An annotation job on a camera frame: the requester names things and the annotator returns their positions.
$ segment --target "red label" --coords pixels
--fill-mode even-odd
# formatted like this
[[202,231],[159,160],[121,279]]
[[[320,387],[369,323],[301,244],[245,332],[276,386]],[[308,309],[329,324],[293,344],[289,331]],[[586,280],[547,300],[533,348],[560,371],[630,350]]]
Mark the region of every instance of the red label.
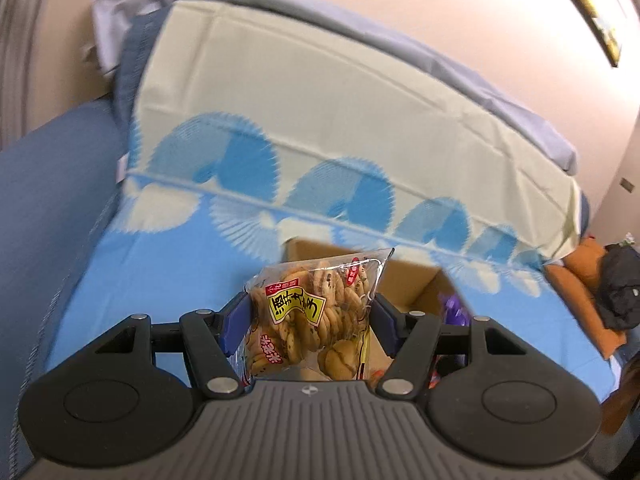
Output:
[[278,354],[276,347],[273,345],[273,342],[268,335],[262,334],[260,336],[260,347],[262,348],[264,356],[272,365],[279,365],[282,363],[282,357]]
[[296,278],[295,280],[291,280],[290,282],[273,283],[273,285],[267,285],[264,288],[264,291],[267,293],[267,296],[270,296],[271,294],[280,292],[281,290],[284,290],[285,288],[289,288],[290,286],[298,286],[299,282],[300,282],[300,279]]
[[[359,262],[360,260],[357,258],[354,258],[353,260],[351,260],[351,263],[354,264],[356,262]],[[347,279],[346,279],[346,283],[347,286],[351,286],[353,285],[353,282],[356,281],[356,278],[358,277],[358,272],[360,270],[360,266],[359,265],[352,265],[351,267],[349,267],[349,269],[347,269]]]

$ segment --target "pillowcase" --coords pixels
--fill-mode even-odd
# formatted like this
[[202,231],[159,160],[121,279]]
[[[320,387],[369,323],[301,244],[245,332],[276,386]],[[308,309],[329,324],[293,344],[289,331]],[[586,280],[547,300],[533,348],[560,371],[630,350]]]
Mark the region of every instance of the pillowcase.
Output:
[[545,276],[602,357],[609,359],[619,346],[626,343],[624,332],[604,328],[596,312],[593,295],[569,269],[548,265],[545,266]]
[[600,259],[606,254],[594,238],[583,238],[576,250],[564,257],[564,266],[583,282],[592,294],[600,286]]

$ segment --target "yellow label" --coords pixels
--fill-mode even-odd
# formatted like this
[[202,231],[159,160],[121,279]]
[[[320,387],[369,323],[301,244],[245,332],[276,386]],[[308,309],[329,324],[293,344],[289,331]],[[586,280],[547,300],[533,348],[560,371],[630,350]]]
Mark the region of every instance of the yellow label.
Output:
[[360,359],[358,360],[358,371],[356,372],[356,379],[363,380],[369,375],[369,346],[371,345],[371,329],[367,326],[367,329],[359,336],[362,339],[362,345],[360,346]]
[[306,318],[314,326],[320,323],[320,317],[324,310],[325,298],[306,292],[301,286],[284,288],[270,296],[269,309],[271,318],[275,324],[280,323],[284,317],[294,308],[303,312]]

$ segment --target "cardboard box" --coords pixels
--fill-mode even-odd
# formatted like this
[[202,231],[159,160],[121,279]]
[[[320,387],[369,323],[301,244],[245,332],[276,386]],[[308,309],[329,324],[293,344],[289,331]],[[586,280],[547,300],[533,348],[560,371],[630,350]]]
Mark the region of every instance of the cardboard box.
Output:
[[[313,242],[304,238],[292,238],[285,244],[285,261],[316,260],[357,252],[359,251]],[[442,306],[438,300],[438,294],[451,295],[456,292],[456,289],[440,267],[402,262],[394,260],[392,257],[386,263],[378,284],[378,292],[382,293],[401,312],[421,310],[440,316]],[[376,370],[385,370],[392,359],[384,353],[373,333],[370,344],[370,373],[374,373]]]

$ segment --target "light gray sheet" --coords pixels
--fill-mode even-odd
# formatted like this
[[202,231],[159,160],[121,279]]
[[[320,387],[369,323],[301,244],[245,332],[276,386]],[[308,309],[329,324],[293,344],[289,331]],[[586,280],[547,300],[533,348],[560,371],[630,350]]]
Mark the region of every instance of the light gray sheet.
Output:
[[[175,0],[94,0],[98,59],[105,74],[118,65],[130,20]],[[577,173],[577,152],[553,126],[515,103],[482,76],[427,45],[321,0],[219,0],[269,10],[317,25],[386,52],[458,90],[520,132],[570,175]]]

